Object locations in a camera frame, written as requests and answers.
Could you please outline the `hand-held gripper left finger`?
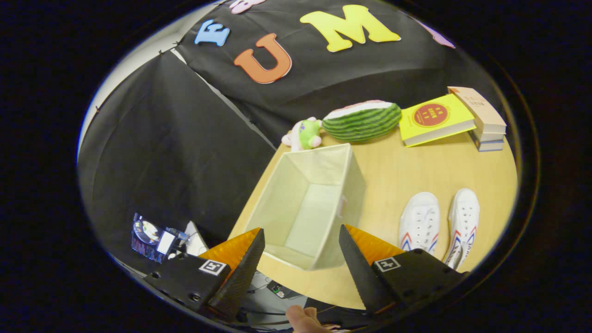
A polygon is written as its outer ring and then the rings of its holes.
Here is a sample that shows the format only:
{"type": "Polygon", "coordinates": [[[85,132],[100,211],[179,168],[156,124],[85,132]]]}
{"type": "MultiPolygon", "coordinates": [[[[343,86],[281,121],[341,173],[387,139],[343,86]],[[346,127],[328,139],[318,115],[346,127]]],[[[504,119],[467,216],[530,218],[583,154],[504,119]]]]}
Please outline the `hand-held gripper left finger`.
{"type": "Polygon", "coordinates": [[[231,322],[247,295],[264,248],[264,230],[254,228],[201,255],[178,255],[143,280],[168,301],[231,322]]]}

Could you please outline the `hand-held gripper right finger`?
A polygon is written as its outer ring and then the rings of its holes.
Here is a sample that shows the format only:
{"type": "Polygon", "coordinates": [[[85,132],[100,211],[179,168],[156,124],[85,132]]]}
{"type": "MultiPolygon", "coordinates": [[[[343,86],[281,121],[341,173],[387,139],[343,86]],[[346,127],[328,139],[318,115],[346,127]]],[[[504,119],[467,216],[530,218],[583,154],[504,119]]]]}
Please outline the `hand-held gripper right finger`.
{"type": "Polygon", "coordinates": [[[466,277],[423,249],[403,251],[352,225],[340,227],[339,245],[370,315],[425,307],[466,277]]]}

